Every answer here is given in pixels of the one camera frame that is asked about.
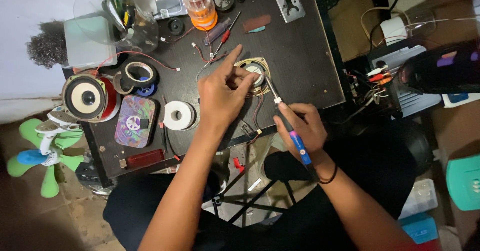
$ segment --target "white wall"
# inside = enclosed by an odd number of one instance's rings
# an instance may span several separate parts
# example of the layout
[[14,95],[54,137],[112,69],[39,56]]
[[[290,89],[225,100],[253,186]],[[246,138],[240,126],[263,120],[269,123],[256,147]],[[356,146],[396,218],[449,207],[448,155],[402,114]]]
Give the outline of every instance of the white wall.
[[35,65],[27,55],[25,43],[37,35],[40,22],[74,17],[75,0],[0,0],[0,122],[22,119],[51,108],[52,102],[17,98],[58,97],[65,79],[59,65],[50,70]]

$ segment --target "teal plastic stool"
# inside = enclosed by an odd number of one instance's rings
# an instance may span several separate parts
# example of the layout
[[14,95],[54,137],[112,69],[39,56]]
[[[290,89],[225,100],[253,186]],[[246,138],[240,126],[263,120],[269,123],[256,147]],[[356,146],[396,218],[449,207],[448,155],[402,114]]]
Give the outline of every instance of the teal plastic stool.
[[480,154],[450,160],[447,165],[447,187],[460,210],[480,209]]

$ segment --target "forearm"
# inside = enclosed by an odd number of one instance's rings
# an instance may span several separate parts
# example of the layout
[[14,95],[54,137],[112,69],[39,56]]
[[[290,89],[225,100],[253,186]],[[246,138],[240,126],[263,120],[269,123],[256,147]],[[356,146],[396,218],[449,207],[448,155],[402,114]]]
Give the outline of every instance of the forearm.
[[[335,163],[323,150],[316,158],[321,159],[315,166],[319,177],[330,178]],[[359,250],[388,250],[414,244],[387,211],[340,168],[331,183],[320,186]]]
[[194,243],[202,195],[224,131],[200,125],[141,241],[139,250],[189,250]]

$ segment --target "orange plastic container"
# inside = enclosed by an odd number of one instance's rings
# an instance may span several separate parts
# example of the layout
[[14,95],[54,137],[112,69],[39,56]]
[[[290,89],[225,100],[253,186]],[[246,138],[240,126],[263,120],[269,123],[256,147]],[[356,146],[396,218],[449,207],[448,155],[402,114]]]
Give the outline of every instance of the orange plastic container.
[[188,15],[194,26],[198,29],[212,29],[219,19],[213,0],[183,0]]

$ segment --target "qr code sticker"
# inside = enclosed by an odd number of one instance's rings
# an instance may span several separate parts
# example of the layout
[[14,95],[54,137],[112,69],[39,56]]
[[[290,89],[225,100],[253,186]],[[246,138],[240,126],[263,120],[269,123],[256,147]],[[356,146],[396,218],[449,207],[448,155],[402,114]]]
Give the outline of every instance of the qr code sticker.
[[169,18],[170,17],[169,10],[160,9],[160,16],[162,17],[162,19]]

